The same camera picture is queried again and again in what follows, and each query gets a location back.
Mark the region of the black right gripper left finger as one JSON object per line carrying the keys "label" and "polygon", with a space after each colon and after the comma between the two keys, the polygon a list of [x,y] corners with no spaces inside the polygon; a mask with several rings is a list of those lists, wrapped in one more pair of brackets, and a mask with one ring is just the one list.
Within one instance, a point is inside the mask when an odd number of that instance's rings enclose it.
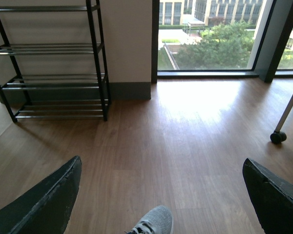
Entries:
{"label": "black right gripper left finger", "polygon": [[79,156],[0,209],[0,234],[62,234],[70,220],[81,179]]}

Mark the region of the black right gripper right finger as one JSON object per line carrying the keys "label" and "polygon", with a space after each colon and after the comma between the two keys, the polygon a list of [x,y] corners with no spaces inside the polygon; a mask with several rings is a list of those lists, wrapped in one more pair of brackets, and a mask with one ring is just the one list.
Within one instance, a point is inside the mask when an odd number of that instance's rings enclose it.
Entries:
{"label": "black right gripper right finger", "polygon": [[259,223],[266,234],[293,234],[293,185],[247,158],[242,169]]}

